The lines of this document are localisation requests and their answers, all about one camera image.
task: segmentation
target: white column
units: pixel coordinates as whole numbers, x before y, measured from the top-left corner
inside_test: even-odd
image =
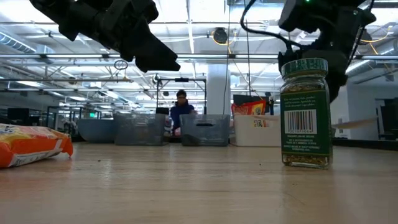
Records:
[[[226,65],[208,65],[207,114],[231,114],[230,75]]]

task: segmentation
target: person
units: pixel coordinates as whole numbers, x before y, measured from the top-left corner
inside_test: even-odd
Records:
[[[180,115],[196,113],[195,108],[188,103],[187,93],[184,90],[177,92],[177,102],[175,106],[170,109],[170,116],[173,120],[173,133],[180,127]]]

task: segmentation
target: white box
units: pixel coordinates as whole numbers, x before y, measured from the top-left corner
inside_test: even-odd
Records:
[[[280,147],[280,116],[235,115],[234,128],[230,143],[235,146]]]

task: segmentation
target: table surface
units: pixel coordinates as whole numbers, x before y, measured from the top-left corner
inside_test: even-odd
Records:
[[[398,152],[334,153],[316,170],[276,148],[80,143],[0,170],[0,223],[397,223]]]

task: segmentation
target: barcode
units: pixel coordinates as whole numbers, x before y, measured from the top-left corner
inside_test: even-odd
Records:
[[[285,111],[285,134],[316,134],[317,111]]]

